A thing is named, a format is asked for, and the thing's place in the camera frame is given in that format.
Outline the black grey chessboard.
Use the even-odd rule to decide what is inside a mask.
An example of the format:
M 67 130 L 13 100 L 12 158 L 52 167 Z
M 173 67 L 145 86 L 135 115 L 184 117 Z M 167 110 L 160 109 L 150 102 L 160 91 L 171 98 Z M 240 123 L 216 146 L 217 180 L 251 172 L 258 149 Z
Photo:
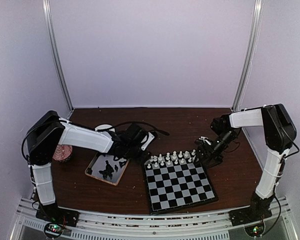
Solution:
M 165 214 L 219 200 L 206 170 L 195 166 L 197 151 L 173 151 L 150 156 L 143 163 L 151 215 Z

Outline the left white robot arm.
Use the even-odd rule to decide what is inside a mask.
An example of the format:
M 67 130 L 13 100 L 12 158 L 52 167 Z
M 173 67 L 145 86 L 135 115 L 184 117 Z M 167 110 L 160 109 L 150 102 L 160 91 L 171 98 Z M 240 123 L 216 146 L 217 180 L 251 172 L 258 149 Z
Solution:
M 59 117 L 56 111 L 48 111 L 27 132 L 28 155 L 25 157 L 32 170 L 34 184 L 42 213 L 51 222 L 62 218 L 62 211 L 56 207 L 51 165 L 59 145 L 95 150 L 119 159 L 142 160 L 148 157 L 147 147 L 155 139 L 136 122 L 129 122 L 128 128 L 116 132 L 113 126 L 88 128 Z

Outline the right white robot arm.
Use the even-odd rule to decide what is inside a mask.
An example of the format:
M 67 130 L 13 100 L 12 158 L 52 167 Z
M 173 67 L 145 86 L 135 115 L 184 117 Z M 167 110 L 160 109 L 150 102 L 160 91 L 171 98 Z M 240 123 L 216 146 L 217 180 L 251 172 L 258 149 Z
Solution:
M 292 156 L 291 148 L 296 146 L 297 129 L 283 104 L 247 108 L 214 118 L 210 128 L 217 138 L 196 140 L 193 163 L 206 169 L 219 165 L 223 161 L 222 153 L 239 136 L 241 129 L 247 127 L 262 127 L 267 147 L 262 175 L 246 210 L 248 219 L 256 221 L 269 209 L 285 161 Z

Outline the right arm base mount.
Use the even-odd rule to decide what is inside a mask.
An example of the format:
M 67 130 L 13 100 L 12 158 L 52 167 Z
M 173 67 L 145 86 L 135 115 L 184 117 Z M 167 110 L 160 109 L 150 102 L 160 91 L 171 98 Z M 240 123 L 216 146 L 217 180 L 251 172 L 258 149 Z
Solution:
M 228 214 L 232 226 L 244 225 L 245 233 L 252 238 L 261 237 L 266 232 L 265 219 L 272 216 L 269 209 L 254 212 L 250 207 L 231 210 Z

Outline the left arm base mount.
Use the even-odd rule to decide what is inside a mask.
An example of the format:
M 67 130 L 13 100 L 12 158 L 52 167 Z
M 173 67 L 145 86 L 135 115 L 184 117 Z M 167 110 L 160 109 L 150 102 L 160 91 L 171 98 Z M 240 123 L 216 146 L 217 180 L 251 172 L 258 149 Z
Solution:
M 68 233 L 71 229 L 77 226 L 80 213 L 75 210 L 58 208 L 56 213 L 51 212 L 50 215 L 44 212 L 42 208 L 36 211 L 35 217 L 44 220 L 43 233 L 48 239 L 55 240 L 63 234 Z

